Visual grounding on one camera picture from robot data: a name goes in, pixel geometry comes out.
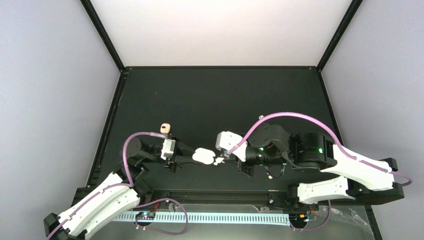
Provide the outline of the white earbuds charging case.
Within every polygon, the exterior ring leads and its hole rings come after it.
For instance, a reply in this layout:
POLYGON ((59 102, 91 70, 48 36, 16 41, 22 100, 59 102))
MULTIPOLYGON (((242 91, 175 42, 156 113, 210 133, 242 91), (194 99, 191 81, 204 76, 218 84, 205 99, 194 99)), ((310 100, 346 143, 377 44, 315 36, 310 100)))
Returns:
POLYGON ((197 148, 192 155, 192 159, 205 165, 211 165, 215 161, 215 156, 216 154, 212 150, 197 148))

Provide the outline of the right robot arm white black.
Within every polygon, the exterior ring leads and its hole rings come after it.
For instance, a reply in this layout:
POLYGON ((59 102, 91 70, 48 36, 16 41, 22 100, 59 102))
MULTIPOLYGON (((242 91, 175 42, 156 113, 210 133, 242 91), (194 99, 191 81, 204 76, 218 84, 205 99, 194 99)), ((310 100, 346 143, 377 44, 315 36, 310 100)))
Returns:
POLYGON ((252 176, 255 166, 290 166, 303 173, 329 173, 333 178, 292 183, 285 204, 293 210, 322 201, 383 205, 404 198, 393 158, 374 160, 337 146, 321 133, 290 134, 280 125, 260 124, 250 135, 230 131, 217 135, 215 147, 225 160, 236 160, 239 172, 252 176))

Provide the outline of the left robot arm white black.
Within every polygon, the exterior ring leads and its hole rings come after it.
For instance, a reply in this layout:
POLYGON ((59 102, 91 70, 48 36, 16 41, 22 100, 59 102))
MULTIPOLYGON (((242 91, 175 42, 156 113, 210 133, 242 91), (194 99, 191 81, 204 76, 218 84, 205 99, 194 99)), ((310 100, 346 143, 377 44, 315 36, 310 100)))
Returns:
POLYGON ((141 131, 131 134, 122 147, 122 162, 117 170, 60 214, 43 220, 48 240, 89 240, 121 214, 140 209, 134 221, 154 219, 150 206, 162 202, 178 204, 169 197, 154 199, 154 190, 144 181, 146 163, 163 164, 176 170, 180 162, 191 162, 195 150, 171 134, 141 131))

